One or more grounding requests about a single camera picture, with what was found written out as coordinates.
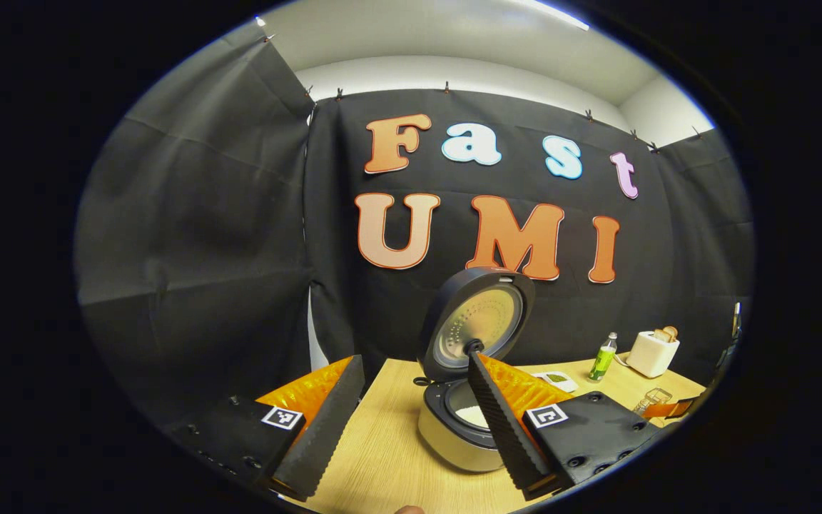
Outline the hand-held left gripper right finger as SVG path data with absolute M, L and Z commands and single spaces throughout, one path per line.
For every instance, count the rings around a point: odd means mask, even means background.
M 562 391 L 479 351 L 467 367 L 500 457 L 525 500 L 557 494 L 627 462 L 661 436 L 607 394 Z

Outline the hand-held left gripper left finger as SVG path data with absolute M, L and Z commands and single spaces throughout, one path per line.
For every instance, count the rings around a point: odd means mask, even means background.
M 251 399 L 231 395 L 171 430 L 175 442 L 239 485 L 306 501 L 361 397 L 353 355 Z

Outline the clear glass chopstick holder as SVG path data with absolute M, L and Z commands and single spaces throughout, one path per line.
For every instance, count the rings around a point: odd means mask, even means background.
M 633 412 L 641 415 L 649 404 L 669 403 L 672 398 L 672 394 L 663 390 L 663 388 L 652 388 L 644 394 L 643 398 L 634 407 Z

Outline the white rice mound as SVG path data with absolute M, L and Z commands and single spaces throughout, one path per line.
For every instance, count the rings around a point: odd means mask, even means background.
M 477 430 L 489 430 L 488 423 L 486 422 L 482 409 L 480 409 L 477 405 L 470 405 L 460 408 L 459 410 L 456 410 L 455 416 L 457 416 L 461 422 L 475 427 Z

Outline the dark grey rice cooker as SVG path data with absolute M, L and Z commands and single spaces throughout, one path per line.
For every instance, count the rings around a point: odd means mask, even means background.
M 531 278 L 505 268 L 467 268 L 437 291 L 425 314 L 417 349 L 424 385 L 418 433 L 448 465 L 467 473 L 503 468 L 490 430 L 477 430 L 455 416 L 477 405 L 469 385 L 472 343 L 502 361 L 512 351 L 534 307 Z

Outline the white toaster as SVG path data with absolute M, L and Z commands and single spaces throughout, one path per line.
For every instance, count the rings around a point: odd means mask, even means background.
M 639 332 L 626 358 L 626 364 L 630 368 L 647 378 L 658 378 L 665 374 L 676 349 L 681 345 L 678 338 L 669 343 L 657 341 L 653 337 L 654 330 Z

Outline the green drink bottle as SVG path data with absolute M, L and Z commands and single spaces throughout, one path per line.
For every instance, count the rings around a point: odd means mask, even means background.
M 617 339 L 619 335 L 616 332 L 611 332 L 608 334 L 606 341 L 603 345 L 600 345 L 598 348 L 598 352 L 596 354 L 596 359 L 594 359 L 594 363 L 591 367 L 587 375 L 588 381 L 594 381 L 594 383 L 599 383 L 603 380 L 604 375 L 607 374 L 607 371 L 610 368 L 610 365 L 614 361 L 614 358 L 617 356 Z

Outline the white divided bean dish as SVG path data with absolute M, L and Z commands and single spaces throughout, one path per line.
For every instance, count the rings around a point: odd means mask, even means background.
M 545 383 L 551 384 L 565 393 L 573 394 L 579 387 L 573 378 L 570 378 L 567 374 L 560 371 L 535 372 L 532 376 L 539 378 Z

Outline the black backdrop cloth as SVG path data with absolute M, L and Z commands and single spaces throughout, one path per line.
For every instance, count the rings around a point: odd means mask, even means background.
M 653 153 L 542 102 L 409 89 L 311 101 L 258 27 L 216 40 L 124 114 L 78 212 L 78 300 L 157 429 L 333 362 L 413 361 L 477 248 L 534 278 L 508 361 L 591 358 L 679 329 L 710 383 L 734 306 L 751 332 L 753 216 L 718 131 Z

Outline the row of black cloth clips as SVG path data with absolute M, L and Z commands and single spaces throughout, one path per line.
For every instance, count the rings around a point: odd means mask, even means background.
M 285 26 L 268 20 L 287 65 L 314 99 L 338 92 L 459 90 L 541 102 L 657 146 L 710 131 L 704 109 L 635 52 L 593 31 L 497 39 L 485 31 Z

